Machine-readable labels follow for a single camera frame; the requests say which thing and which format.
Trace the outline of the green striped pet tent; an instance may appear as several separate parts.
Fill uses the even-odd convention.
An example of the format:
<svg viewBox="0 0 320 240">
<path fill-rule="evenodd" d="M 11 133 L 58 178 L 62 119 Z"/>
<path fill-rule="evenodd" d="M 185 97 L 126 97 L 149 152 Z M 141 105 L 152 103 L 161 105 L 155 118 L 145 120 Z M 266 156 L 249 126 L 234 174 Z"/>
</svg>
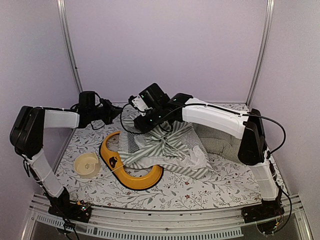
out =
<svg viewBox="0 0 320 240">
<path fill-rule="evenodd" d="M 137 129 L 132 117 L 124 117 L 122 124 L 125 130 L 119 134 L 118 154 L 127 167 L 159 165 L 193 179 L 201 179 L 213 169 L 192 123 L 165 122 L 145 134 L 133 134 Z"/>
</svg>

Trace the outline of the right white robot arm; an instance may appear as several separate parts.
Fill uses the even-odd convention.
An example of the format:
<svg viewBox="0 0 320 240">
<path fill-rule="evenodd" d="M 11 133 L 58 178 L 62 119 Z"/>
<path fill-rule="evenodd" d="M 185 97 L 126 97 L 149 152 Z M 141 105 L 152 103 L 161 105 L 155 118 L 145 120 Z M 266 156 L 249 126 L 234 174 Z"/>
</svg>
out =
<svg viewBox="0 0 320 240">
<path fill-rule="evenodd" d="M 239 139 L 238 159 L 251 169 L 265 201 L 259 206 L 258 213 L 262 218 L 269 218 L 278 210 L 276 200 L 281 193 L 265 141 L 263 118 L 258 110 L 231 110 L 186 93 L 169 97 L 156 83 L 137 96 L 130 96 L 128 102 L 140 112 L 133 122 L 141 133 L 147 133 L 164 122 L 179 121 L 206 126 Z"/>
</svg>

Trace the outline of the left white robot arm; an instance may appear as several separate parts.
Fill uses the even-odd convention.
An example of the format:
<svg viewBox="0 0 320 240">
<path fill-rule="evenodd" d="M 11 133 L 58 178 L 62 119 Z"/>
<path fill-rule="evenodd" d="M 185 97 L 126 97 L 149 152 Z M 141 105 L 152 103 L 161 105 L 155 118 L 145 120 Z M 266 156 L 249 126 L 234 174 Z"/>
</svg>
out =
<svg viewBox="0 0 320 240">
<path fill-rule="evenodd" d="M 101 98 L 95 91 L 83 91 L 78 103 L 71 108 L 27 106 L 21 107 L 9 140 L 17 155 L 23 157 L 25 171 L 33 174 L 36 182 L 52 198 L 59 198 L 64 187 L 54 174 L 44 152 L 45 129 L 84 129 L 94 121 L 112 124 L 122 108 Z"/>
</svg>

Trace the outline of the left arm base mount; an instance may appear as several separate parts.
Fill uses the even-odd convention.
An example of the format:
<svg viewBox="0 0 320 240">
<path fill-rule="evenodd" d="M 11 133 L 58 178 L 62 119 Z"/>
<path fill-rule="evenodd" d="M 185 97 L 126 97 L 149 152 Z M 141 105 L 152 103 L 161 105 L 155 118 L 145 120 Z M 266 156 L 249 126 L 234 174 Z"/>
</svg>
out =
<svg viewBox="0 0 320 240">
<path fill-rule="evenodd" d="M 73 202 L 70 200 L 68 190 L 63 187 L 62 193 L 58 197 L 52 197 L 48 193 L 45 196 L 50 202 L 48 213 L 66 220 L 74 220 L 88 223 L 91 217 L 92 208 L 89 202 Z"/>
</svg>

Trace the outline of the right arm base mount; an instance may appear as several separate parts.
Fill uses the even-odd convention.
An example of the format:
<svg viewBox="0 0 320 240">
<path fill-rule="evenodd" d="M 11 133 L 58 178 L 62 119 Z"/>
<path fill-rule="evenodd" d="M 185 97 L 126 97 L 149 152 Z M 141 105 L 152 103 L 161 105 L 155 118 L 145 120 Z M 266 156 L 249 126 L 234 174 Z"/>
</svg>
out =
<svg viewBox="0 0 320 240">
<path fill-rule="evenodd" d="M 281 201 L 265 201 L 261 204 L 243 207 L 241 215 L 244 222 L 256 223 L 256 227 L 263 235 L 272 235 L 278 229 L 283 220 L 285 210 Z"/>
</svg>

